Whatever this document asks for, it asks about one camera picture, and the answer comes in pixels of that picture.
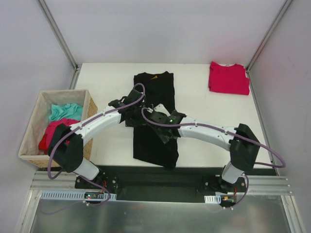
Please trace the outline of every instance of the teal cloth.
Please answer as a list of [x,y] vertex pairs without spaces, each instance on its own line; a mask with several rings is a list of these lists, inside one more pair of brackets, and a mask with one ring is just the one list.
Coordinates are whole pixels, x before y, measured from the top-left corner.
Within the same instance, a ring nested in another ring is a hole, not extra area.
[[51,107],[52,114],[49,115],[49,122],[61,120],[63,118],[81,120],[83,107],[76,103],[65,105],[54,105]]

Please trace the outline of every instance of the laundry basket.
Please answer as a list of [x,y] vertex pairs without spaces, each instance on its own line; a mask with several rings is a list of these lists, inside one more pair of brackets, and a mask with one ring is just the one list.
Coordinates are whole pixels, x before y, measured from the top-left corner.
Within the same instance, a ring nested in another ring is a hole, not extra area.
[[[19,158],[38,167],[48,166],[50,157],[39,150],[38,145],[49,124],[48,116],[51,114],[51,105],[67,103],[77,103],[83,106],[81,120],[91,117],[98,110],[88,90],[41,91],[18,152]],[[88,160],[91,156],[92,143],[93,139],[83,149],[83,156]],[[52,167],[59,167],[59,165],[53,161]]]

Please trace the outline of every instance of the black mounting plate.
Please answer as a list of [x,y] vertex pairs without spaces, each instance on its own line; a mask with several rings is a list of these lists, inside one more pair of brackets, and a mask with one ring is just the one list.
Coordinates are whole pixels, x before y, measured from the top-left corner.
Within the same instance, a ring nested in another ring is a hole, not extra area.
[[[215,190],[205,185],[222,172],[221,167],[184,168],[167,170],[162,167],[98,166],[106,175],[107,189],[117,194],[117,200],[204,202],[204,196],[215,195]],[[276,175],[274,169],[253,169],[247,175]],[[98,189],[77,178],[75,188]],[[239,178],[235,186],[245,191],[245,181]]]

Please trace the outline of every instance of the white tabletop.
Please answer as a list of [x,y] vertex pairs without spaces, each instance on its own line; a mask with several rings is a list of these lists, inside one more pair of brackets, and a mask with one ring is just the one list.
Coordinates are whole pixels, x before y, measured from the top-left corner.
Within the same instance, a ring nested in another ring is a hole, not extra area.
[[[84,63],[76,89],[88,89],[98,110],[102,110],[110,101],[128,95],[134,75],[164,71],[174,73],[177,111],[221,126],[246,124],[264,143],[252,94],[210,92],[209,65]],[[179,138],[177,142],[178,167],[223,167],[230,160],[229,152],[216,145],[191,138]],[[133,158],[133,128],[125,127],[124,122],[94,137],[91,161],[97,165],[157,166]],[[265,149],[259,150],[257,162],[270,162]]]

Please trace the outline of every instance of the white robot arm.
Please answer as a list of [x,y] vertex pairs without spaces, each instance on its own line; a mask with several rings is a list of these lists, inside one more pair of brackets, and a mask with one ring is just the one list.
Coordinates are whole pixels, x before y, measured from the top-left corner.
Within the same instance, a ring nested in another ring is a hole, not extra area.
[[137,119],[139,115],[143,116],[145,123],[153,128],[163,143],[178,137],[190,137],[215,144],[229,151],[231,161],[223,169],[219,181],[220,186],[234,184],[239,176],[253,168],[259,146],[239,141],[226,133],[233,132],[258,141],[246,125],[240,124],[234,128],[207,124],[176,110],[169,114],[161,104],[154,109],[145,108],[142,103],[143,97],[143,93],[133,89],[127,97],[110,102],[104,110],[84,121],[69,127],[59,125],[49,146],[50,157],[66,172],[75,172],[95,183],[102,184],[100,169],[83,158],[83,146],[103,130],[126,119]]

